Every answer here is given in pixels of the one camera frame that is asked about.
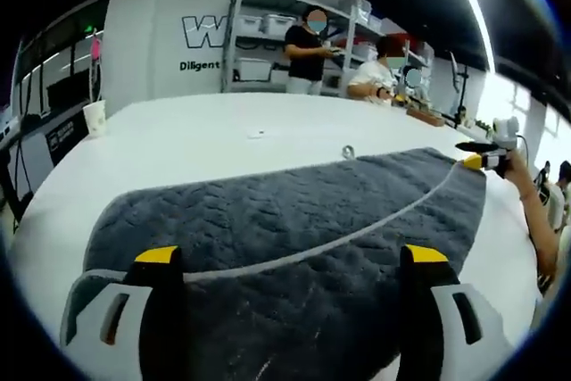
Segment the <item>person's right hand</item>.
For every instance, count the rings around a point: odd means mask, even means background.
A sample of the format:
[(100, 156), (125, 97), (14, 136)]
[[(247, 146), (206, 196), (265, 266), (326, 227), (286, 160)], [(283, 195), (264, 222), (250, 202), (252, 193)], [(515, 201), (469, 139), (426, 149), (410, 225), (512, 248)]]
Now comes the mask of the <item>person's right hand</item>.
[(510, 181), (517, 189), (521, 200), (534, 192), (534, 182), (532, 181), (525, 160), (518, 150), (508, 151), (508, 167), (505, 172), (505, 179)]

